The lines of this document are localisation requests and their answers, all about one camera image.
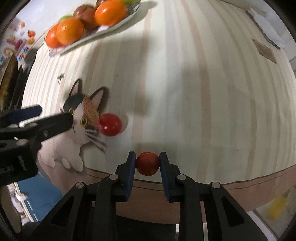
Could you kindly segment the red cherry tomato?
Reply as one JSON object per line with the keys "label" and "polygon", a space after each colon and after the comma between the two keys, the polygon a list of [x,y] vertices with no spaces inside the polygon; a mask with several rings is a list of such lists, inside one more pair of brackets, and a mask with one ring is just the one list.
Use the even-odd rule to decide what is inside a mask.
{"label": "red cherry tomato", "polygon": [[136,159],[137,171],[144,176],[152,176],[160,167],[159,157],[151,152],[141,153]]}
{"label": "red cherry tomato", "polygon": [[103,114],[98,121],[99,131],[108,137],[114,137],[121,132],[122,121],[112,113]]}

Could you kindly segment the small orange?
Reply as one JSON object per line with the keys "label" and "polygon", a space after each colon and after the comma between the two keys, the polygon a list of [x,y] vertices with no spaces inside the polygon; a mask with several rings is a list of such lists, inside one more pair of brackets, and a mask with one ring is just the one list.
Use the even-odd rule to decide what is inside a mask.
{"label": "small orange", "polygon": [[62,45],[70,45],[82,38],[84,25],[78,18],[67,18],[57,25],[56,36]]}
{"label": "small orange", "polygon": [[62,47],[62,43],[60,43],[57,39],[57,35],[56,35],[56,31],[57,31],[57,27],[58,25],[54,25],[47,33],[46,37],[45,37],[45,42],[47,44],[48,47],[53,48],[53,49],[57,49]]}

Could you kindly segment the green apple front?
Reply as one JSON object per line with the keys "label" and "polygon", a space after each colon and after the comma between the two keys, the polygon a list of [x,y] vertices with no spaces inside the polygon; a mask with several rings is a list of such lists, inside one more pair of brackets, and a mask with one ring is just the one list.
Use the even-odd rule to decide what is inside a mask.
{"label": "green apple front", "polygon": [[70,17],[72,17],[72,15],[65,15],[65,16],[62,16],[62,17],[58,20],[58,22],[60,23],[60,22],[66,20],[66,19],[68,19],[68,18],[70,18]]}

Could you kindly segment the green apple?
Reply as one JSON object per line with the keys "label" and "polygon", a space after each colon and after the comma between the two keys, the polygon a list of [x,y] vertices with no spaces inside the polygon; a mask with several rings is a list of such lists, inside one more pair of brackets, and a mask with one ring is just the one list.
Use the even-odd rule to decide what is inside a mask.
{"label": "green apple", "polygon": [[140,0],[121,0],[125,4],[136,4],[139,3]]}
{"label": "green apple", "polygon": [[62,16],[62,17],[58,20],[58,22],[60,23],[60,22],[66,20],[66,19],[68,19],[68,18],[70,18],[70,17],[72,17],[72,15],[65,15],[65,16]]}

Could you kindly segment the red-yellow apple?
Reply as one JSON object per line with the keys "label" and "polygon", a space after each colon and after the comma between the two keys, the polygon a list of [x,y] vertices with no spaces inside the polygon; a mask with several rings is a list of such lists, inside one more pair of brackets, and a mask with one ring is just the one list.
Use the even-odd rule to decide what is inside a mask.
{"label": "red-yellow apple", "polygon": [[80,5],[77,9],[75,9],[73,16],[79,18],[84,28],[87,30],[93,30],[98,27],[94,15],[96,8],[89,4]]}

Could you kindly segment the large orange front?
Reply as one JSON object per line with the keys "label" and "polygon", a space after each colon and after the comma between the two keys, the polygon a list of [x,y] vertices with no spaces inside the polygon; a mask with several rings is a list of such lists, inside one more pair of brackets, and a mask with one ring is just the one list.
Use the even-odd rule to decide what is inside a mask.
{"label": "large orange front", "polygon": [[112,27],[127,15],[127,7],[122,1],[105,1],[98,6],[94,20],[99,26]]}

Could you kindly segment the dark red shiny apple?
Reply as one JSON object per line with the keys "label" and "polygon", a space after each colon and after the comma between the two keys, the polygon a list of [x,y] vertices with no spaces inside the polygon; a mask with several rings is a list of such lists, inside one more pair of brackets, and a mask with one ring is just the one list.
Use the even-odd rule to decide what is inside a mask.
{"label": "dark red shiny apple", "polygon": [[102,3],[104,3],[105,1],[108,1],[108,0],[97,0],[96,1],[96,7],[99,7]]}

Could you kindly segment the green apple back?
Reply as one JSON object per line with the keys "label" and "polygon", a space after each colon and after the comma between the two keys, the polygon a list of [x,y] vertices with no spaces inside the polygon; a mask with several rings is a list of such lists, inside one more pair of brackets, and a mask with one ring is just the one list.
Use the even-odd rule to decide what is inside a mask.
{"label": "green apple back", "polygon": [[139,3],[140,0],[121,0],[125,4],[136,4]]}

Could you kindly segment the blue cabinet drawer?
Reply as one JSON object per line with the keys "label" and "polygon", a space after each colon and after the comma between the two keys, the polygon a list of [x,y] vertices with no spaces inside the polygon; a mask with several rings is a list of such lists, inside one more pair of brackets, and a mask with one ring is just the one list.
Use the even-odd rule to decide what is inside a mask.
{"label": "blue cabinet drawer", "polygon": [[24,203],[34,222],[42,221],[62,198],[61,190],[40,174],[18,182],[18,188],[27,197]]}

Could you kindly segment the steel wok with lid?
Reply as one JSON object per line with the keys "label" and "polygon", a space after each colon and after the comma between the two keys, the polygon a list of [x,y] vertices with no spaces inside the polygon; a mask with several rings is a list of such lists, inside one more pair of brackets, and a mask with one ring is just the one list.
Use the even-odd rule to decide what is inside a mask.
{"label": "steel wok with lid", "polygon": [[10,56],[1,65],[1,111],[10,105],[18,78],[18,62],[15,55]]}

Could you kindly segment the black induction cooktop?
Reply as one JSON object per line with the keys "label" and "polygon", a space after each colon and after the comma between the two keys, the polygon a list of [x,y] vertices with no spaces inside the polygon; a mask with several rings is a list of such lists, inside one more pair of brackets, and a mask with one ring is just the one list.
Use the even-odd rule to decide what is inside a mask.
{"label": "black induction cooktop", "polygon": [[24,59],[23,64],[18,69],[18,78],[16,81],[16,87],[14,89],[9,110],[21,109],[23,102],[23,94],[29,78],[30,71],[35,62],[38,49],[33,49],[29,52],[29,56]]}

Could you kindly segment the floral oval ceramic plate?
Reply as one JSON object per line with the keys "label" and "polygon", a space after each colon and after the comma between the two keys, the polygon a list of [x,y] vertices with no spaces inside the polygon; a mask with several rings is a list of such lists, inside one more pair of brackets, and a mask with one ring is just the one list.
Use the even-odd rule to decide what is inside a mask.
{"label": "floral oval ceramic plate", "polygon": [[111,26],[111,27],[100,26],[100,27],[96,28],[95,30],[85,30],[82,38],[79,39],[78,41],[76,41],[70,45],[67,45],[66,47],[61,47],[61,48],[57,48],[57,49],[49,48],[49,52],[48,52],[49,56],[53,57],[56,55],[62,55],[64,53],[82,45],[82,44],[85,44],[86,42],[88,42],[98,36],[102,36],[104,34],[107,34],[107,33],[117,30],[118,28],[120,28],[122,25],[126,24],[130,19],[133,18],[133,16],[138,12],[140,5],[141,5],[141,2],[138,2],[135,4],[128,4],[126,17],[123,20],[121,20],[120,22],[118,22],[117,24],[115,24],[114,26]]}

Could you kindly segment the striped cat-print table mat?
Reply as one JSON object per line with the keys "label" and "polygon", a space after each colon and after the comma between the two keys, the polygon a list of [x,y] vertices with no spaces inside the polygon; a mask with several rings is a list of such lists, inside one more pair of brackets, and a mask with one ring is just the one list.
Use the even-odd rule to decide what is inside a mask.
{"label": "striped cat-print table mat", "polygon": [[[252,39],[277,61],[261,56]],[[166,152],[197,182],[217,181],[247,211],[295,186],[295,75],[241,8],[145,1],[127,24],[64,55],[38,51],[23,106],[58,113],[74,83],[123,123],[116,137],[74,128],[44,143],[41,175],[62,192],[101,180],[137,154]]]}

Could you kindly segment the brown mat label patch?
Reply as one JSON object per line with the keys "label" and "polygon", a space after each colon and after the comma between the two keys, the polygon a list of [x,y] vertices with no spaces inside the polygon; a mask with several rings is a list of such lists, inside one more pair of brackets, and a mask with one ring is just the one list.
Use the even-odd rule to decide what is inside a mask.
{"label": "brown mat label patch", "polygon": [[272,50],[267,47],[266,45],[258,42],[255,39],[252,39],[253,43],[255,44],[255,47],[257,48],[257,51],[259,52],[259,54],[263,57],[265,57],[266,59],[270,60],[271,62],[273,62],[274,64],[277,64],[276,58],[272,52]]}

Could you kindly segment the colourful wall stickers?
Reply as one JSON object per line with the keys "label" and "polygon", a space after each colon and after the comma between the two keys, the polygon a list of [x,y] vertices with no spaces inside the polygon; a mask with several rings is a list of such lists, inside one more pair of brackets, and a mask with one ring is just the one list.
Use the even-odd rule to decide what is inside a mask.
{"label": "colourful wall stickers", "polygon": [[16,57],[20,65],[35,43],[36,32],[29,29],[24,21],[14,19],[1,37],[1,65],[11,56]]}

